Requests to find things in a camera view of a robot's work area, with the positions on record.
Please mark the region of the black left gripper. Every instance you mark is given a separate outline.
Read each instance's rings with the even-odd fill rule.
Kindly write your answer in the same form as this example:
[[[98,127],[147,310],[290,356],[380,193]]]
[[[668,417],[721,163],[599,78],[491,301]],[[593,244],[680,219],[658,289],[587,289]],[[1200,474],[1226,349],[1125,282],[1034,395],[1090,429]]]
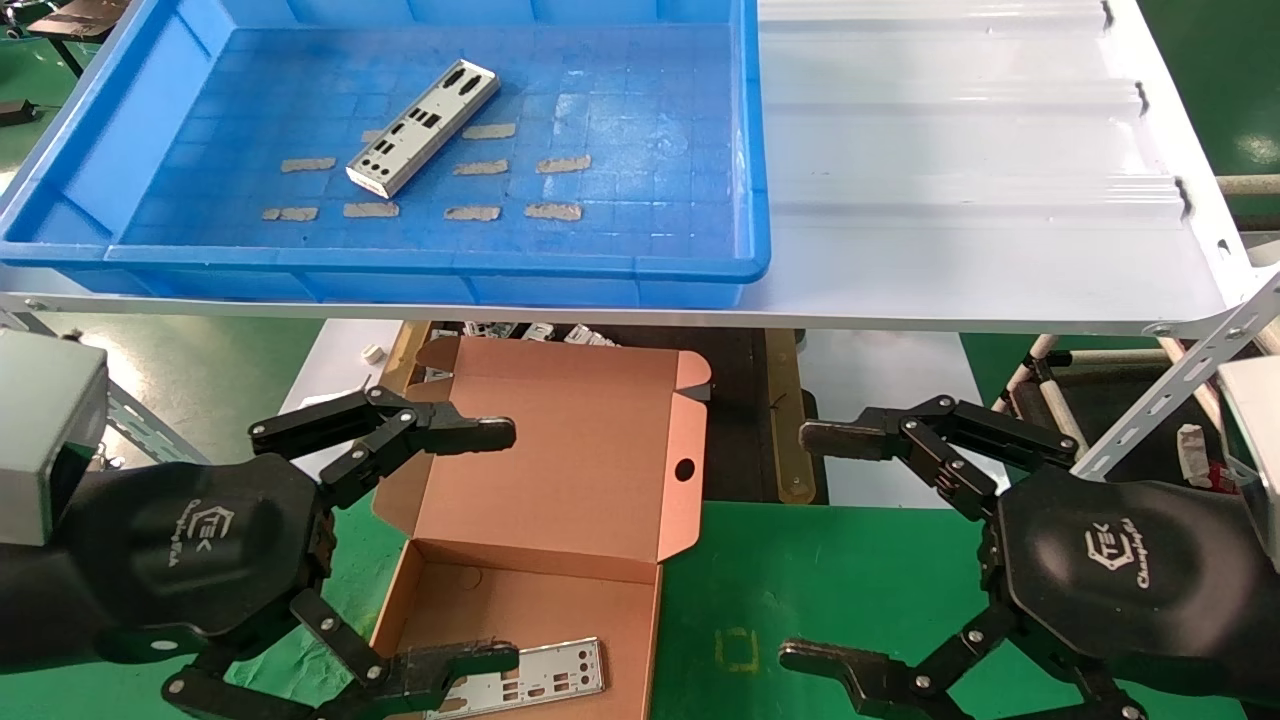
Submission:
[[[97,659],[151,664],[201,652],[163,688],[169,705],[196,719],[434,711],[458,679],[518,666],[518,648],[504,641],[384,657],[311,591],[332,568],[329,507],[351,507],[419,454],[511,448],[511,419],[466,418],[452,402],[412,402],[374,386],[262,420],[250,438],[262,456],[246,462],[165,462],[102,473],[78,488],[70,557],[100,615]],[[339,445],[349,448],[319,473],[320,489],[288,461]],[[230,657],[261,655],[296,624],[352,674],[340,693],[312,707],[227,682]]]

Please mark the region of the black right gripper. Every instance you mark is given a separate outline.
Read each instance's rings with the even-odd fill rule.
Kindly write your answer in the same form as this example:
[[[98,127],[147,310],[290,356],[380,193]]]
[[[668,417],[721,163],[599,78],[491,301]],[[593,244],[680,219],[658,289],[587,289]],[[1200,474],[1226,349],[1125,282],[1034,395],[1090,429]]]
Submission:
[[[803,638],[780,665],[837,680],[873,719],[970,719],[950,691],[1010,635],[1082,694],[1019,719],[1144,719],[1111,675],[1170,694],[1277,693],[1277,571],[1238,497],[1044,468],[997,498],[987,536],[1002,603],[916,666]]]

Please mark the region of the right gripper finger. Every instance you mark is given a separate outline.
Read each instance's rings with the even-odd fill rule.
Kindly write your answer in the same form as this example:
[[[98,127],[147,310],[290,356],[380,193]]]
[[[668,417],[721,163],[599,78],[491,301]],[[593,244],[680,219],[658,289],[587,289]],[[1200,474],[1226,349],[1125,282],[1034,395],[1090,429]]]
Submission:
[[[947,395],[908,409],[867,407],[854,421],[806,420],[800,445],[822,457],[899,460],[970,521],[993,516],[998,491],[964,450],[1034,471],[1071,466],[1078,448],[1070,436]]]

